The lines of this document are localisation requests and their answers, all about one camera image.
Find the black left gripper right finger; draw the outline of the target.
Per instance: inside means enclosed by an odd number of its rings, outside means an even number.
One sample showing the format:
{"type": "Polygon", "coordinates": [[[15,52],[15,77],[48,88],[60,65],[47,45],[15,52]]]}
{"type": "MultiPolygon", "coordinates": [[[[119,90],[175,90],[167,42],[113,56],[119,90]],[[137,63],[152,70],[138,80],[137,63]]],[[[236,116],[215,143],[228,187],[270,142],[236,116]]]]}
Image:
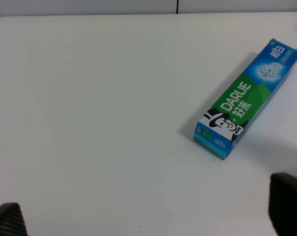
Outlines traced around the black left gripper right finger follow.
{"type": "Polygon", "coordinates": [[[297,177],[270,176],[268,214],[277,235],[297,236],[297,177]]]}

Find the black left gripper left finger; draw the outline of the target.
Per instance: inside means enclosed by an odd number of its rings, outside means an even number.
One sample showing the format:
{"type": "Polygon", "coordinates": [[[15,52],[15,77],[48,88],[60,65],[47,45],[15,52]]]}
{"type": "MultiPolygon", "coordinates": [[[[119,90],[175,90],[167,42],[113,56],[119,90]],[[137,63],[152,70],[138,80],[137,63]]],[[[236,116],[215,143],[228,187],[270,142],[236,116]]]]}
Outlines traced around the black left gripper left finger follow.
{"type": "Polygon", "coordinates": [[[28,236],[18,203],[0,205],[0,236],[28,236]]]}

